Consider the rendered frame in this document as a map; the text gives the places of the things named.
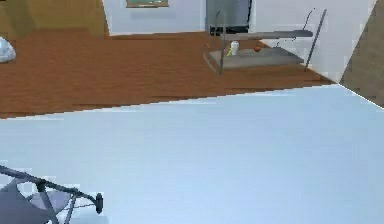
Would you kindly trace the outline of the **grey metal shelf cart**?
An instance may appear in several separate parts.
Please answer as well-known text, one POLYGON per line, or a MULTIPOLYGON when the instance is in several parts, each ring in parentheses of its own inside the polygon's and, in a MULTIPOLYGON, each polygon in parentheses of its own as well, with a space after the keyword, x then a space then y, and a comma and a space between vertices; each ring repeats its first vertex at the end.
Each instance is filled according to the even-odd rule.
POLYGON ((303 26, 300 30, 289 31, 267 31, 267 32, 255 32, 255 33, 236 33, 228 34, 226 28, 223 28, 223 32, 220 37, 220 49, 211 51, 210 45, 205 44, 202 52, 203 59, 206 64, 211 68, 214 73, 218 75, 223 74, 224 69, 237 69, 237 68, 251 68, 260 66, 279 66, 279 65, 291 65, 291 64, 305 64, 304 69, 307 69, 309 62, 311 61, 316 42, 319 38, 321 28, 324 24, 327 10, 322 12, 320 22, 317 27, 316 33, 306 29, 303 26), (255 52, 253 48, 238 50, 236 56, 226 56, 227 52, 231 48, 232 41, 240 40, 263 40, 263 39, 297 39, 297 38, 313 38, 313 42, 306 60, 298 55, 280 47, 276 44, 274 47, 261 49, 260 52, 255 52))

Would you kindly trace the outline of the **framed green picture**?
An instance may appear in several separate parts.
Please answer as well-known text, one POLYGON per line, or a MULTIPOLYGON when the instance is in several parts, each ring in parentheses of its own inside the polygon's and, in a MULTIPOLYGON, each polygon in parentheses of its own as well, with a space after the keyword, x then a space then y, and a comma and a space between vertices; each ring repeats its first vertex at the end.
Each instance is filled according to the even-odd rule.
POLYGON ((127 8, 169 7, 168 0, 126 0, 127 8))

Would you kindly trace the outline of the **white crumpled bag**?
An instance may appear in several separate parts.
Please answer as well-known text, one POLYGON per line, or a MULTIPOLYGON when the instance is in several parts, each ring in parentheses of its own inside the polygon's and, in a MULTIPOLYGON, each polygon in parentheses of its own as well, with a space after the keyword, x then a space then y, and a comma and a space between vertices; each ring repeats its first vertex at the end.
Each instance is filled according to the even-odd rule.
POLYGON ((14 47, 3 37, 0 37, 0 63, 12 61, 16 58, 14 47))

